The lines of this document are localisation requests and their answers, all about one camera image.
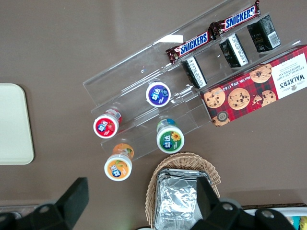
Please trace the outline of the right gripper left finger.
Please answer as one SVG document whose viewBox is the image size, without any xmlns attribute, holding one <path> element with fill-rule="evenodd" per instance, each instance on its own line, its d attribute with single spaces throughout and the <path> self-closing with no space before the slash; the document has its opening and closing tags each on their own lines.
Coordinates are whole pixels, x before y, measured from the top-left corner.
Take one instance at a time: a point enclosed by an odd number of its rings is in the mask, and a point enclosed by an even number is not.
<svg viewBox="0 0 307 230">
<path fill-rule="evenodd" d="M 23 229 L 71 230 L 88 202 L 88 179 L 79 177 L 55 203 L 41 205 L 23 218 Z"/>
</svg>

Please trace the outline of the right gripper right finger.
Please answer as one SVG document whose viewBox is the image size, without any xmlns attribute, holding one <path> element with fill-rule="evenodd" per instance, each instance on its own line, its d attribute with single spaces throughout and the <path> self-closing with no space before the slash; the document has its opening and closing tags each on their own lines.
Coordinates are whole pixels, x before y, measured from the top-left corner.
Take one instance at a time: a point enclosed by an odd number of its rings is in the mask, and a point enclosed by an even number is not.
<svg viewBox="0 0 307 230">
<path fill-rule="evenodd" d="M 220 201 L 208 180 L 197 178 L 197 203 L 202 214 L 193 230 L 293 230 L 294 227 L 280 212 L 258 209 L 246 213 L 229 201 Z"/>
</svg>

